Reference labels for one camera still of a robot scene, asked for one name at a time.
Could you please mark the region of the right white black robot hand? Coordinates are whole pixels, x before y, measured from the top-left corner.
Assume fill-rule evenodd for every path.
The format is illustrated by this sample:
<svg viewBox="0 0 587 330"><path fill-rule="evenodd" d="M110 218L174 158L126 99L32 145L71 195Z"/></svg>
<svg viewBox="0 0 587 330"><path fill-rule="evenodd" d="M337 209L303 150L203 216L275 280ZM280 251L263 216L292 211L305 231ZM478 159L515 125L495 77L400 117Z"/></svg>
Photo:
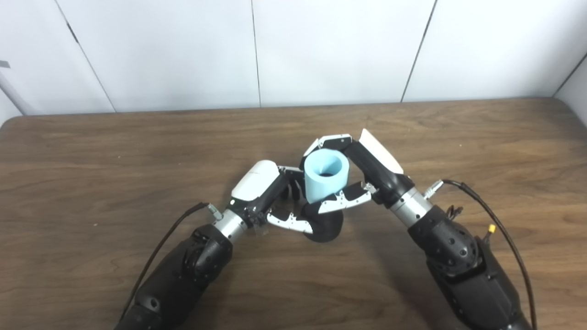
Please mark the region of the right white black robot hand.
<svg viewBox="0 0 587 330"><path fill-rule="evenodd" d="M400 217L429 209L390 152L366 129L359 139L335 134L316 139L303 154L306 213L325 215L374 201Z"/></svg>

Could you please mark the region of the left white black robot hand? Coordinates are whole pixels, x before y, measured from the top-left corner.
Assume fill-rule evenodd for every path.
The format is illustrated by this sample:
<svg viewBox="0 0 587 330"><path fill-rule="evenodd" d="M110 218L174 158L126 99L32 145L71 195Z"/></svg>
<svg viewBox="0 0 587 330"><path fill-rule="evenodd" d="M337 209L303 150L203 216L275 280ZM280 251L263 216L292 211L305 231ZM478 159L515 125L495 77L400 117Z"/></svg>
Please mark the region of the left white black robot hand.
<svg viewBox="0 0 587 330"><path fill-rule="evenodd" d="M222 230L228 238L236 237L236 230L252 229L257 235L264 235L267 225L304 234L314 234L307 219L296 216L292 211L274 209L279 198L290 193L295 201L300 200L304 172L296 167L278 166L275 162L258 161L237 183L222 212Z"/></svg>

